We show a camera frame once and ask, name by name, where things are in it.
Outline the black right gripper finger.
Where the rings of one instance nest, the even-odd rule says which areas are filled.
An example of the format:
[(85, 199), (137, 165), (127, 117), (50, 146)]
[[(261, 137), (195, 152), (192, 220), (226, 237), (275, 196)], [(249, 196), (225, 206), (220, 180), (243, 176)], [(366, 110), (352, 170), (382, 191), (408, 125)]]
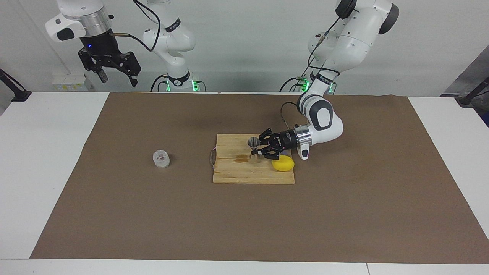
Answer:
[(108, 82), (108, 76), (106, 75), (104, 69), (102, 68), (101, 65), (97, 65), (94, 63), (91, 55), (87, 52), (85, 48), (81, 48), (78, 52), (78, 56), (85, 68), (85, 70), (92, 71), (93, 73), (96, 73), (99, 76), (99, 79), (102, 83), (107, 83)]
[(138, 84), (137, 76), (141, 71), (141, 66), (133, 52), (121, 53), (118, 55), (118, 70), (127, 75), (132, 87)]

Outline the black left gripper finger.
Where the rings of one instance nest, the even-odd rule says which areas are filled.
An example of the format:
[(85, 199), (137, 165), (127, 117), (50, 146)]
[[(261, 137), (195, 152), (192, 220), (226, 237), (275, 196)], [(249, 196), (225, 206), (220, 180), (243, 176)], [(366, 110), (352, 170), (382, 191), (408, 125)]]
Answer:
[(252, 155), (261, 155), (266, 159), (279, 160), (282, 147), (264, 147), (262, 149), (252, 148)]
[(281, 144), (280, 133), (274, 133), (271, 128), (259, 134), (260, 144)]

